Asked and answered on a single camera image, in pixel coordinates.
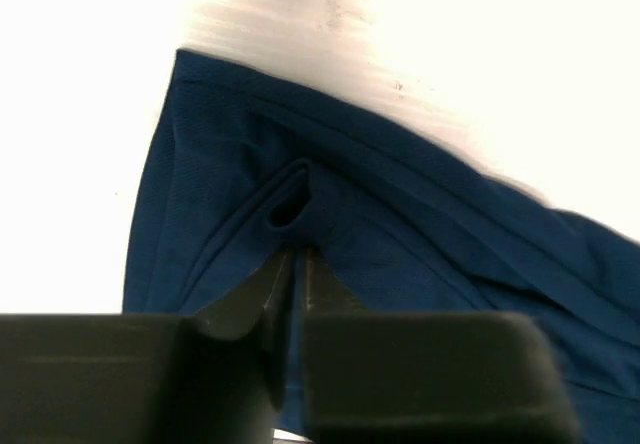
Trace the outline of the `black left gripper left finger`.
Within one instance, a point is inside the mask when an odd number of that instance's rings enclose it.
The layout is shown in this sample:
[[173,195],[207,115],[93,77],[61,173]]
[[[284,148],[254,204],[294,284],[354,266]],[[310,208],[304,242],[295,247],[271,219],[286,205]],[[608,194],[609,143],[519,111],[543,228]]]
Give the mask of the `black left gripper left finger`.
[[5,314],[5,443],[268,443],[294,253],[190,315]]

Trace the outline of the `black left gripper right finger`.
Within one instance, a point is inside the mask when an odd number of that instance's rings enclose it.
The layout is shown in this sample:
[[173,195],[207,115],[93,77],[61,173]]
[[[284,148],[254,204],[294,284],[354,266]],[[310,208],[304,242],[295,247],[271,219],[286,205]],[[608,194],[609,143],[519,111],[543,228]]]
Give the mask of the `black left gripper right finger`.
[[576,443],[550,346],[511,312],[370,311],[305,257],[305,425],[317,443]]

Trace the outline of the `navy blue shorts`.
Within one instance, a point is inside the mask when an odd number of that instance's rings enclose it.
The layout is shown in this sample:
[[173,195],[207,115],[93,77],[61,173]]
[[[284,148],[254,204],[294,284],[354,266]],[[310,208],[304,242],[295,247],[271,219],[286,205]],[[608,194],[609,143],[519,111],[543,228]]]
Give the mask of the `navy blue shorts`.
[[124,310],[192,314],[283,244],[317,247],[376,311],[532,316],[583,441],[638,441],[636,242],[382,116],[178,51],[139,185]]

